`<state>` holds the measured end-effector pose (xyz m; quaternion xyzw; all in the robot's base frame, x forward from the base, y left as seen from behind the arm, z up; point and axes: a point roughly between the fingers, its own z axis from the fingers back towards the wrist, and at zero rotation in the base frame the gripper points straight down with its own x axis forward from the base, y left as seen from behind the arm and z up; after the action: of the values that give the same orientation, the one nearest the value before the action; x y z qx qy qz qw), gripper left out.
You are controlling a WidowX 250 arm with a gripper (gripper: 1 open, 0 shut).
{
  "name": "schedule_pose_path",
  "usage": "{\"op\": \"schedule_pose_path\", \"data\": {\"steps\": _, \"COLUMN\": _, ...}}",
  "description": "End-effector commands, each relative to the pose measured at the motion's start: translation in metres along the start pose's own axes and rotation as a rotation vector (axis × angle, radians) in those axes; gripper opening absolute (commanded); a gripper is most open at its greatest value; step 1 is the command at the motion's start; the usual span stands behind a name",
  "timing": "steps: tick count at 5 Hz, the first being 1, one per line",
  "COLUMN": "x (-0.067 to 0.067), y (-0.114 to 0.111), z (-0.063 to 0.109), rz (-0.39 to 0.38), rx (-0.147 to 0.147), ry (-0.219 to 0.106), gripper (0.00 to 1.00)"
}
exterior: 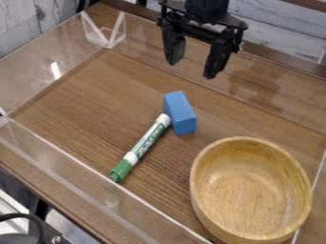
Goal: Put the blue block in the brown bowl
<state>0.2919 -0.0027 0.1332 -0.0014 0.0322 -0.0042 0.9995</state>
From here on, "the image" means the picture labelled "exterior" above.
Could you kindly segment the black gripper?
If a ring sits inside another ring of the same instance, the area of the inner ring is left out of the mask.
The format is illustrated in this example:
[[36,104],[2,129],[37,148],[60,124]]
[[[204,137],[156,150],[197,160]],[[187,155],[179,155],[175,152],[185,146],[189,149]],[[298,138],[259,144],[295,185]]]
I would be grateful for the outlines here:
[[205,79],[212,79],[224,69],[231,52],[239,52],[243,32],[248,29],[247,23],[228,14],[228,4],[230,0],[159,2],[159,25],[168,64],[175,65],[184,56],[185,38],[181,31],[204,42],[212,42],[203,67]]

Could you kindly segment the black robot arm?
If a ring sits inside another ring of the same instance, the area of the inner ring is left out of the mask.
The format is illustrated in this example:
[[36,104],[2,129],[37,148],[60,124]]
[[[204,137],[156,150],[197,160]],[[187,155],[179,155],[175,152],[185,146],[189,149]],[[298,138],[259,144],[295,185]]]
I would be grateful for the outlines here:
[[230,0],[160,0],[159,5],[165,61],[172,66],[184,57],[187,36],[200,40],[210,45],[203,77],[212,79],[240,50],[247,23],[228,14]]

